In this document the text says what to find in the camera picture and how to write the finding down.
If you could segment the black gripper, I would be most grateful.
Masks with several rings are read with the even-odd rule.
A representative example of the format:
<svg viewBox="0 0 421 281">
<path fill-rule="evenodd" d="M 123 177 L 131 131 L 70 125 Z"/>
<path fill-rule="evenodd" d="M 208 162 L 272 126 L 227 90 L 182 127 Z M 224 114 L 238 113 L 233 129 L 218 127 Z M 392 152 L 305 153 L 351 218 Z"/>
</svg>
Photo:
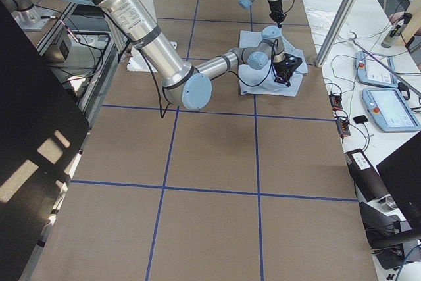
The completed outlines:
<svg viewBox="0 0 421 281">
<path fill-rule="evenodd" d="M 278 53 L 274 56 L 274 81 L 286 86 L 291 85 L 291 77 L 297 68 L 302 64 L 302 58 L 289 53 Z"/>
<path fill-rule="evenodd" d="M 283 10 L 283 0 L 268 0 L 270 7 L 269 17 L 277 24 L 278 28 L 282 28 L 282 22 L 285 20 L 287 13 Z"/>
</svg>

